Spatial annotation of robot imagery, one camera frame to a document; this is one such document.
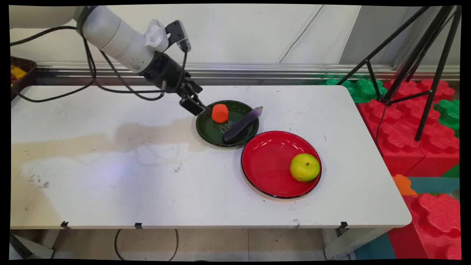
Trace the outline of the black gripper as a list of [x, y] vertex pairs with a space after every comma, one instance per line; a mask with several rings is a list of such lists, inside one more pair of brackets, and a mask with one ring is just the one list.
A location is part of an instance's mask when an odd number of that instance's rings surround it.
[[179, 82], [182, 66], [165, 53], [154, 52], [153, 57], [139, 75], [165, 93], [182, 93], [179, 104], [194, 116], [211, 111], [199, 98], [202, 87], [186, 71], [182, 82]]

